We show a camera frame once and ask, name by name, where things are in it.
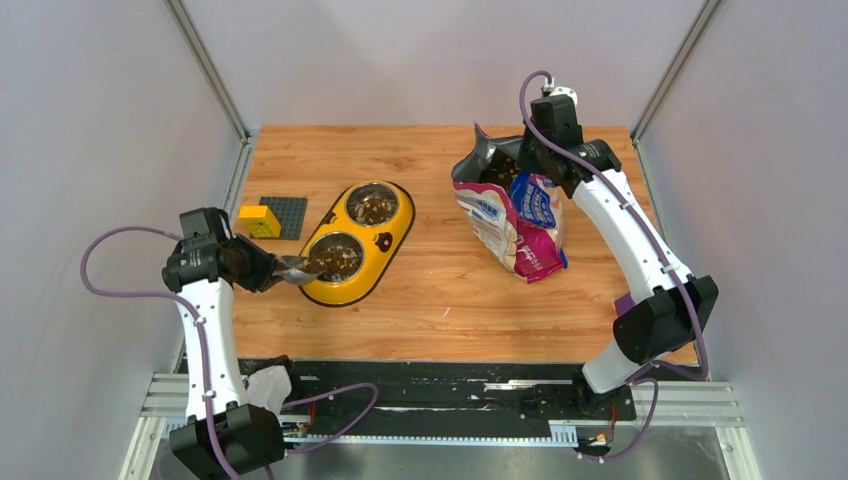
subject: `wooden tabletop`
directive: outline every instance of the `wooden tabletop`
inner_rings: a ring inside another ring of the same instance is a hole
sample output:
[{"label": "wooden tabletop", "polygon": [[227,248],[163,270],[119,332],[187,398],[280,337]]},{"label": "wooden tabletop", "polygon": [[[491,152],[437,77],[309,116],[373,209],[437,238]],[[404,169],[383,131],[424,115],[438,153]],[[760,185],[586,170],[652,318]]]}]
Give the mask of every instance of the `wooden tabletop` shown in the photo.
[{"label": "wooden tabletop", "polygon": [[[485,130],[521,133],[517,127]],[[585,128],[584,136],[612,146],[653,218],[627,130]],[[473,144],[471,125],[264,128],[242,204],[288,196],[307,197],[309,205],[301,240],[257,241],[262,248],[299,253],[338,195],[369,179],[409,191],[417,218],[380,284],[355,305],[321,307],[284,284],[264,294],[236,289],[239,356],[585,362],[597,355],[612,340],[613,302],[627,292],[615,259],[588,217],[567,201],[568,268],[533,285],[507,272],[454,199],[450,169]],[[695,355],[688,346],[669,359],[694,362]]]}]

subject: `yellow lego brick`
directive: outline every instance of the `yellow lego brick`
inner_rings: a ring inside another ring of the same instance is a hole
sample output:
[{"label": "yellow lego brick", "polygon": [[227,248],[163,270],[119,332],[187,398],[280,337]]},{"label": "yellow lego brick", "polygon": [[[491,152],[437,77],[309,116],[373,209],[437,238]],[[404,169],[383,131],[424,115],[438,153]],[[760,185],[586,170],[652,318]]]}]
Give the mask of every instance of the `yellow lego brick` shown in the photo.
[{"label": "yellow lego brick", "polygon": [[239,220],[254,238],[278,238],[283,227],[266,205],[245,205],[239,209]]}]

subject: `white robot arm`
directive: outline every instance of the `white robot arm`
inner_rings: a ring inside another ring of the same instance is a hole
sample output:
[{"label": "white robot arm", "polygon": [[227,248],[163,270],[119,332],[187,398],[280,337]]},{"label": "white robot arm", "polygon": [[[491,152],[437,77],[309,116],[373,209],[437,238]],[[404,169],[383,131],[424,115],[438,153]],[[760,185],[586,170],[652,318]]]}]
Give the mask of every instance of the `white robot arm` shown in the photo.
[{"label": "white robot arm", "polygon": [[[299,257],[277,257],[242,235],[234,236],[222,210],[193,210],[180,215],[180,224],[184,239],[168,258],[162,278],[169,290],[194,306],[199,318],[177,302],[185,330],[189,394],[187,424],[171,432],[171,450],[199,478],[224,476],[214,451],[218,446],[235,471],[249,472],[285,457],[277,416],[297,376],[288,358],[280,357],[248,377],[245,386],[233,338],[233,284],[264,292],[280,282],[303,284],[314,276],[296,268]],[[203,326],[206,354],[197,323]],[[204,388],[207,368],[210,382]],[[217,437],[214,446],[208,406]]]},{"label": "white robot arm", "polygon": [[[613,323],[613,341],[574,379],[584,403],[601,405],[606,401],[605,394],[621,387],[643,366],[694,340],[692,319],[669,271],[674,270],[683,279],[682,287],[692,300],[702,328],[715,305],[718,288],[708,275],[696,278],[657,234],[610,146],[603,140],[584,142],[574,91],[546,84],[542,92],[542,98],[530,103],[532,117],[525,119],[538,132],[525,129],[517,167],[546,175],[589,216],[610,247],[630,289],[616,302],[619,317]],[[550,145],[569,155],[557,153]],[[591,166],[594,172],[581,164]],[[605,179],[598,178],[597,173]],[[634,215],[645,223],[647,232]],[[665,255],[667,266],[658,250]]]}]

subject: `metal scoop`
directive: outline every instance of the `metal scoop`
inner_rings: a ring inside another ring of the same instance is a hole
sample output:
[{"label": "metal scoop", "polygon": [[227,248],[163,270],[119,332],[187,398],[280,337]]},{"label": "metal scoop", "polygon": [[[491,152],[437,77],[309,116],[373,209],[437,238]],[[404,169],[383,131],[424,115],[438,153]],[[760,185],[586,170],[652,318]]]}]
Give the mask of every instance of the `metal scoop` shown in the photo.
[{"label": "metal scoop", "polygon": [[277,257],[277,266],[274,275],[282,277],[286,283],[292,285],[306,285],[318,278],[321,271],[314,272],[307,266],[307,258],[296,255],[281,255]]}]

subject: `double pet bowl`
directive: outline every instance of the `double pet bowl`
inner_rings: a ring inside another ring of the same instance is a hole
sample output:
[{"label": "double pet bowl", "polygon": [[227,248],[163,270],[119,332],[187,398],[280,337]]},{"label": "double pet bowl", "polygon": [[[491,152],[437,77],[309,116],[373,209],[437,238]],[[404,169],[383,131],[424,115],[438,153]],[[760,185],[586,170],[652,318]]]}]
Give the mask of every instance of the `double pet bowl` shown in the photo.
[{"label": "double pet bowl", "polygon": [[370,181],[348,188],[300,252],[324,271],[301,291],[328,307],[362,300],[379,283],[414,219],[412,198],[398,185]]}]

